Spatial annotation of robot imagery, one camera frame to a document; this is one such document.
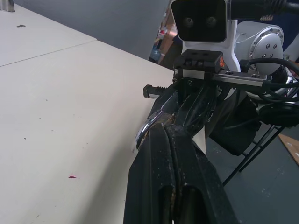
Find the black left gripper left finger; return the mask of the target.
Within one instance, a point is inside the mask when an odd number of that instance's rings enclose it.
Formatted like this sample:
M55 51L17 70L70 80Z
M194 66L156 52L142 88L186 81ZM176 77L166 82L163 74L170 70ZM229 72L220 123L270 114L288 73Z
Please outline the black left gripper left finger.
M175 201L170 141L161 124L149 129L129 169L125 224L170 224Z

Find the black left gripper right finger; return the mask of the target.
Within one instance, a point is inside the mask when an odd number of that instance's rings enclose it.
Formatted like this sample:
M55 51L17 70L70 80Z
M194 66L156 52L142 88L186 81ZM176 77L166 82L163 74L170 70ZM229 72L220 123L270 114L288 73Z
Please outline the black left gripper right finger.
M176 179L174 223L236 224L235 212L212 163L188 132L166 125Z

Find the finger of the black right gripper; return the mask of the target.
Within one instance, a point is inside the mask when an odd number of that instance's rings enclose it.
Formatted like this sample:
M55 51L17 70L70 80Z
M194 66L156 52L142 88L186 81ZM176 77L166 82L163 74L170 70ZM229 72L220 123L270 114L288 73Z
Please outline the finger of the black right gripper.
M149 85L149 98L155 100L149 113L149 126L156 123L176 123L178 111L184 101L182 84L171 84L167 88Z
M217 105L217 86L211 83L190 87L175 115L175 125L197 134L210 119Z

